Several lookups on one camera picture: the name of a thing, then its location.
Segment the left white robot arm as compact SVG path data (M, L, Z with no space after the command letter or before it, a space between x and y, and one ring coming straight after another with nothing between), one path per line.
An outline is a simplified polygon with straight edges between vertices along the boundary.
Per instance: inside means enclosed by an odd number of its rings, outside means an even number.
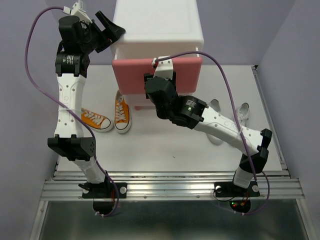
M90 65L89 55L93 51L104 51L126 31L101 11L95 15L104 30L100 30L94 20L73 12L58 21L61 35L55 59L59 90L58 120L54 137L47 140L49 148L77 165L85 175L86 183L79 185L84 199L112 198L117 192L116 185L97 161L95 137L84 136L82 95Z

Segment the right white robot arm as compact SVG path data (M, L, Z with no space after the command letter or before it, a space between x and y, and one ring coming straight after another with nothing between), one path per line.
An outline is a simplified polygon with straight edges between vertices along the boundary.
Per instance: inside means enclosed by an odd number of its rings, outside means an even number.
M273 134L271 130L265 128L258 131L237 126L206 102L191 95L179 95L174 78L164 79L146 73L144 90L146 98L155 105L158 118L214 136L242 153L232 181L215 184L214 191L218 198L260 196L258 190L253 190L257 183L252 179L264 170L267 163Z

